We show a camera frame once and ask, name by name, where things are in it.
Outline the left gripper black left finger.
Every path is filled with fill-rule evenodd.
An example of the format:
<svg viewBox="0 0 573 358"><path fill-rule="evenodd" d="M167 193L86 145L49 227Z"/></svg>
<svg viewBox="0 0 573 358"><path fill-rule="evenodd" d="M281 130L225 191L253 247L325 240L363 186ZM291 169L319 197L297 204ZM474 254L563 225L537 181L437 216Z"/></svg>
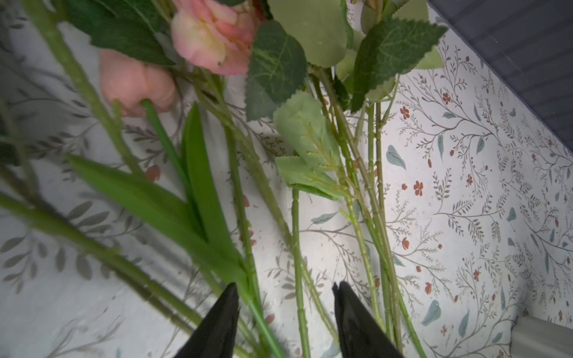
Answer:
<svg viewBox="0 0 573 358"><path fill-rule="evenodd" d="M236 283L230 283L175 358L231 358L239 319Z"/></svg>

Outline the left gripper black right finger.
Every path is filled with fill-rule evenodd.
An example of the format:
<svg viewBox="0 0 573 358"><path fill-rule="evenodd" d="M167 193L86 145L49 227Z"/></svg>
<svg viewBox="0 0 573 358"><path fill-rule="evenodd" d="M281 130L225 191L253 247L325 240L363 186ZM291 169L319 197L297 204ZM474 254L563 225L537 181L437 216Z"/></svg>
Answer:
<svg viewBox="0 0 573 358"><path fill-rule="evenodd" d="M348 283L335 283L332 290L340 350L344 358L403 357Z"/></svg>

